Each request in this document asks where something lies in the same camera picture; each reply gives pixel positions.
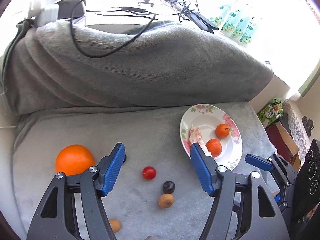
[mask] gray fleece cushion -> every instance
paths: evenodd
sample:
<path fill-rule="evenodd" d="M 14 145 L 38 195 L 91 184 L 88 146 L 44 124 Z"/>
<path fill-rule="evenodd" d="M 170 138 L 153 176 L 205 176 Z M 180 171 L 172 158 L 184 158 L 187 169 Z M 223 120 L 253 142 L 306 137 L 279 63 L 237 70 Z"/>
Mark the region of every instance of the gray fleece cushion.
<path fill-rule="evenodd" d="M 243 154 L 234 172 L 249 174 L 259 169 L 244 161 L 246 154 L 264 158 L 274 151 L 257 115 L 248 103 L 223 103 L 215 106 L 235 121 L 243 142 Z M 198 239 L 213 202 L 205 193 L 185 153 L 179 135 L 180 120 L 189 106 L 161 108 L 125 113 L 80 113 L 76 108 L 39 111 L 23 122 L 19 135 L 23 137 L 13 155 L 13 182 L 23 225 L 28 230 L 42 195 L 51 182 L 57 154 L 71 144 L 87 147 L 96 163 L 109 155 L 117 142 L 125 145 L 127 161 L 123 164 L 115 187 L 102 199 L 109 219 L 118 219 L 121 230 L 118 240 L 143 240 L 147 236 L 159 239 Z M 143 179 L 141 171 L 153 166 L 157 176 Z M 260 171 L 271 192 L 277 186 L 270 173 Z M 160 209 L 157 200 L 162 184 L 172 180 L 176 184 L 175 202 L 168 209 Z M 76 194 L 76 207 L 81 236 L 88 239 L 81 200 Z M 232 216 L 228 238 L 234 237 L 237 218 Z"/>
<path fill-rule="evenodd" d="M 100 55 L 134 34 L 75 25 L 76 40 Z M 2 84 L 15 114 L 73 106 L 186 106 L 250 101 L 271 81 L 270 66 L 217 35 L 157 23 L 104 58 L 76 50 L 68 22 L 28 30 L 10 49 Z"/>

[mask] dark plum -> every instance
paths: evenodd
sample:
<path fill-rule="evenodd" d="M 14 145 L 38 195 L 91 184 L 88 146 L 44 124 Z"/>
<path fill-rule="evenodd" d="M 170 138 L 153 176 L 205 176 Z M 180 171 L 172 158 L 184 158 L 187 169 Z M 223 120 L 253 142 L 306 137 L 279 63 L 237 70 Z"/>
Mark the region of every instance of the dark plum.
<path fill-rule="evenodd" d="M 174 192 L 175 187 L 176 187 L 175 183 L 168 180 L 163 184 L 162 191 L 165 194 L 166 193 L 172 194 Z"/>

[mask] box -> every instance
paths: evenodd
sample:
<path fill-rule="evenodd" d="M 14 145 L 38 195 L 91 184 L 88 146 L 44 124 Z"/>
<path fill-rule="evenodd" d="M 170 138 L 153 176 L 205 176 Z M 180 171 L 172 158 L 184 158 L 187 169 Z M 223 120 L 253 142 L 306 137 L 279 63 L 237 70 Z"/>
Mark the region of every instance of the box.
<path fill-rule="evenodd" d="M 293 156 L 291 158 L 291 161 L 290 161 L 290 164 L 292 167 L 294 167 L 297 171 L 300 170 L 300 167 L 301 167 L 301 161 L 299 159 L 299 155 L 296 154 L 295 156 Z"/>
<path fill-rule="evenodd" d="M 287 162 L 291 162 L 292 158 L 297 155 L 299 147 L 282 124 L 277 122 L 267 127 L 266 133 L 270 142 L 277 149 L 278 154 L 280 154 Z"/>
<path fill-rule="evenodd" d="M 262 123 L 263 127 L 266 128 L 269 125 L 271 125 L 273 122 L 275 122 L 277 119 L 279 119 L 281 116 L 283 116 L 283 109 L 281 101 L 279 103 L 270 103 L 267 104 L 267 106 L 262 109 L 257 114 L 260 122 Z"/>
<path fill-rule="evenodd" d="M 292 157 L 295 156 L 298 153 L 298 151 L 300 150 L 299 147 L 297 146 L 297 144 L 294 142 L 294 140 L 292 139 L 290 134 L 287 132 L 287 130 L 283 127 L 283 125 L 281 123 L 279 123 L 279 122 L 276 123 L 276 126 L 279 130 L 279 133 L 281 135 L 283 142 L 290 150 Z"/>

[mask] green box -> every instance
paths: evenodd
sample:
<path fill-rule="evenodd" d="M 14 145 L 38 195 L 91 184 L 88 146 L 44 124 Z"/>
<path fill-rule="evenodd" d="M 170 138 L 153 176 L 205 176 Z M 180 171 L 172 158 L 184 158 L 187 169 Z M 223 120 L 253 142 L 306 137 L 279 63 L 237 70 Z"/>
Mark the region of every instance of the green box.
<path fill-rule="evenodd" d="M 274 121 L 283 116 L 281 101 L 278 98 L 274 98 L 272 103 L 267 104 L 257 116 L 264 128 L 271 125 Z"/>

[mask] white plate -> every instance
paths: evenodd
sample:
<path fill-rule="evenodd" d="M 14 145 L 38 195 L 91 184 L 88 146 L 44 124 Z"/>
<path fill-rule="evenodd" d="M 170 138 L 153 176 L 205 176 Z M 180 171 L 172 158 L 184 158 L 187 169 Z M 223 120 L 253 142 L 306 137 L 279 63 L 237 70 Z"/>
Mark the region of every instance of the white plate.
<path fill-rule="evenodd" d="M 221 123 L 232 129 L 228 137 L 224 139 L 219 139 L 215 133 L 216 127 Z M 242 139 L 238 127 L 229 115 L 216 106 L 207 104 L 192 106 L 184 113 L 180 122 L 180 139 L 189 157 L 189 130 L 192 126 L 200 128 L 205 144 L 210 139 L 220 141 L 222 152 L 214 158 L 218 165 L 224 165 L 230 170 L 238 165 L 242 155 Z"/>

